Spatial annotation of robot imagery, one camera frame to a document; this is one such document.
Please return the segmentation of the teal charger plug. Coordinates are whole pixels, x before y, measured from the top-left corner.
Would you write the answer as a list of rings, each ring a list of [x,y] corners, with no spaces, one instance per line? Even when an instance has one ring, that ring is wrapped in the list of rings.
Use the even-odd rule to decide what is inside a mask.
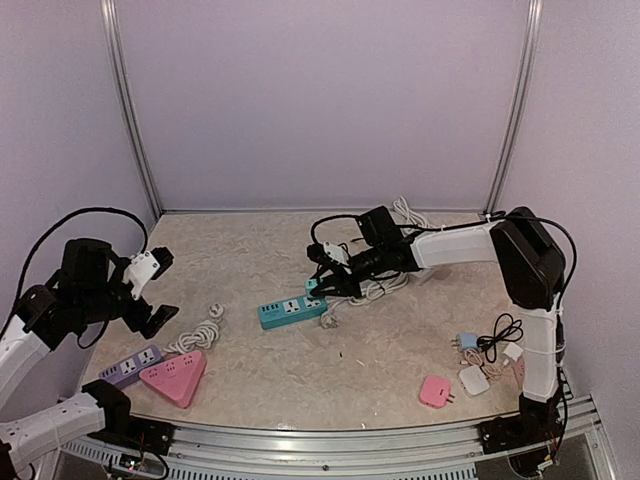
[[[315,278],[310,278],[305,282],[306,289],[306,297],[310,299],[319,299],[324,298],[325,293],[323,292],[322,286],[318,283],[318,280]]]

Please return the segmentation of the teal power strip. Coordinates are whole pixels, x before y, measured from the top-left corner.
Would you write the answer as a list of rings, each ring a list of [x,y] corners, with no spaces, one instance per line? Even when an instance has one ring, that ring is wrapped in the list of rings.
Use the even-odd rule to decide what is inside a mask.
[[[324,299],[305,295],[261,305],[258,317],[264,331],[320,317],[328,309]]]

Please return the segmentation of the purple power strip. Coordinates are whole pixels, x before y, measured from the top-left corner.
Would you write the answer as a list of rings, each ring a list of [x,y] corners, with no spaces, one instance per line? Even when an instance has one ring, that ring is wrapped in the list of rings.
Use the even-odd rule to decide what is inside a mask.
[[[156,345],[151,345],[101,371],[98,378],[116,388],[123,389],[136,383],[142,370],[162,361],[160,349]]]

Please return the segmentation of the light blue charger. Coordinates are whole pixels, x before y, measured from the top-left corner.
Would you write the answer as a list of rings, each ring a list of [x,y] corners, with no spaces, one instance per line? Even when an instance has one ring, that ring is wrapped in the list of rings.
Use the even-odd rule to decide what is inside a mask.
[[[465,352],[469,349],[477,349],[478,336],[472,332],[460,332],[451,340],[451,345],[458,352]]]

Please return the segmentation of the white square charger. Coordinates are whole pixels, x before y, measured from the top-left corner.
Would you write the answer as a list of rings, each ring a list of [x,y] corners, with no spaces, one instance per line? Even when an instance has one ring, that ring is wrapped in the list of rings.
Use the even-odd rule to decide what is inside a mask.
[[[478,396],[490,389],[490,383],[478,365],[467,366],[458,374],[459,381],[470,397]]]

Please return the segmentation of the small white charger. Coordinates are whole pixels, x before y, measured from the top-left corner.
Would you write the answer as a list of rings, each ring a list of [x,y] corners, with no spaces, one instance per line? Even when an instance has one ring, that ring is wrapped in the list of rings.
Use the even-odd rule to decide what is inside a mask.
[[[516,342],[508,342],[502,352],[501,364],[503,366],[517,362],[523,355],[523,348]]]

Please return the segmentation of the pink cube socket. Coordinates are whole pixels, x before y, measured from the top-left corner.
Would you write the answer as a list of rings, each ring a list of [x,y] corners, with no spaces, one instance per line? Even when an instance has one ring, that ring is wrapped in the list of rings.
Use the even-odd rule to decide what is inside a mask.
[[[518,388],[522,390],[524,385],[524,379],[525,379],[525,360],[523,355],[521,355],[512,364],[512,369],[513,369],[514,377],[517,382]]]

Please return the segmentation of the white cube socket adapter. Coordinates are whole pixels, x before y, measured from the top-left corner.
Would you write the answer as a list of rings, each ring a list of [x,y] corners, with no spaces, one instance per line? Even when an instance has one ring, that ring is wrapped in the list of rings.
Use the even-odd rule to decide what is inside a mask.
[[[435,269],[422,269],[416,272],[409,272],[408,277],[412,283],[420,285],[428,281],[435,272]]]

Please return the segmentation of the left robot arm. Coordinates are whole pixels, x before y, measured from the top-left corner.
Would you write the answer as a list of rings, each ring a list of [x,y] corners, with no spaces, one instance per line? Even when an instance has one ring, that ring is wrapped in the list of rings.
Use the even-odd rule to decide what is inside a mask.
[[[129,330],[153,338],[178,312],[153,308],[144,287],[168,270],[174,256],[156,247],[120,257],[97,239],[66,243],[60,269],[18,300],[1,334],[1,399],[7,401],[26,376],[70,334],[93,324],[123,320]],[[1,476],[16,479],[39,457],[84,435],[127,445],[140,434],[131,401],[116,386],[95,380],[71,398],[1,426]]]

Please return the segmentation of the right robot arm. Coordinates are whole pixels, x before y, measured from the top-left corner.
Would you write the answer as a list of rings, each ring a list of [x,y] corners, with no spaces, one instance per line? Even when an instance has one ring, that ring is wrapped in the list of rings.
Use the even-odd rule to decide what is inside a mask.
[[[550,430],[557,422],[562,392],[563,300],[577,263],[565,257],[548,233],[552,221],[527,207],[438,228],[400,225],[385,206],[353,219],[367,246],[355,255],[311,239],[307,256],[318,266],[313,295],[360,298],[364,281],[387,273],[497,263],[524,331],[523,391],[511,433],[518,442],[531,444]]]

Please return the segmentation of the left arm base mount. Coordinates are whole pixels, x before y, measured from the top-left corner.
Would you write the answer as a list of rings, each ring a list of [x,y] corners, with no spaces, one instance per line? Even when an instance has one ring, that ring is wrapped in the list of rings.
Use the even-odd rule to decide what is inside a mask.
[[[166,456],[172,445],[176,427],[171,423],[129,416],[103,429],[88,434],[89,438],[131,450]]]

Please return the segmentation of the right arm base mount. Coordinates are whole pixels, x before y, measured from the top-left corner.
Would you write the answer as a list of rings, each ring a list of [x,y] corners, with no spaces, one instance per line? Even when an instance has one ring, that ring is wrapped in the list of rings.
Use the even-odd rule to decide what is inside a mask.
[[[558,439],[563,422],[556,409],[528,410],[516,415],[496,417],[478,425],[485,455],[514,450]]]

